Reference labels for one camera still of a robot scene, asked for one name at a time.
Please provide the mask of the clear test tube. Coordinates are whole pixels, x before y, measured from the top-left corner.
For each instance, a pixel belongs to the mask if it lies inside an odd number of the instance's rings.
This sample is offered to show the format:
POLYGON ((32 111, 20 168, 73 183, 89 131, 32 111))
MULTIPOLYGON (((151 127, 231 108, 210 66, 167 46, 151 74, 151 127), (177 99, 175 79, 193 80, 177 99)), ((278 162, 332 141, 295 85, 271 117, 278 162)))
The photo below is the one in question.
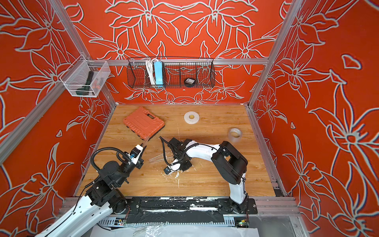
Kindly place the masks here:
POLYGON ((149 162, 150 163, 157 163, 157 162, 160 162, 160 161, 165 161, 165 160, 170 159, 170 158, 173 158, 173 154, 169 153, 169 152, 166 152, 165 154, 160 154, 158 156, 150 158, 149 162))
POLYGON ((142 147, 145 148, 148 146, 149 142, 152 140, 153 138, 147 138, 146 140, 144 140, 144 142, 142 143, 142 147))

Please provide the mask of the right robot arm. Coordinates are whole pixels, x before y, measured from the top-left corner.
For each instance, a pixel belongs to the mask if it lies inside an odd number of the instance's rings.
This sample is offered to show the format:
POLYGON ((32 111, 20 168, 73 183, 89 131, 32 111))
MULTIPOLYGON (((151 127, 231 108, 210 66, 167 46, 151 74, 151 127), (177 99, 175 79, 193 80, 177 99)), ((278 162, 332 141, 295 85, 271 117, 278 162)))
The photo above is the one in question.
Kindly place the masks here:
POLYGON ((163 160, 167 167, 165 174, 186 171, 192 167, 191 159, 198 158, 212 162, 222 178, 229 183, 230 200, 243 204, 248 196, 245 188, 248 160, 228 141, 209 145, 191 139, 170 141, 160 137, 163 160))

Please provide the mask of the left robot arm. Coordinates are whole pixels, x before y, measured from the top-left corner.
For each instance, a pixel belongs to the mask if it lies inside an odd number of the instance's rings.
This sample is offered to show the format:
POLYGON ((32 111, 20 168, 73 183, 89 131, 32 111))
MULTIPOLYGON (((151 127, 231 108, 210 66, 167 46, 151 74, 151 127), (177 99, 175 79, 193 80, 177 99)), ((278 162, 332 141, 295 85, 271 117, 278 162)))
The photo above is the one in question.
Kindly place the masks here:
POLYGON ((131 152, 114 147, 96 150, 90 157, 92 167, 98 176, 85 186, 85 195, 55 221, 50 227, 37 234, 38 237, 81 237, 99 221, 112 213, 122 214, 130 209, 126 197, 119 188, 131 172, 143 166, 142 155, 146 147, 136 145, 131 152), (102 168, 95 163, 95 157, 103 151, 114 151, 117 161, 107 162, 102 168))

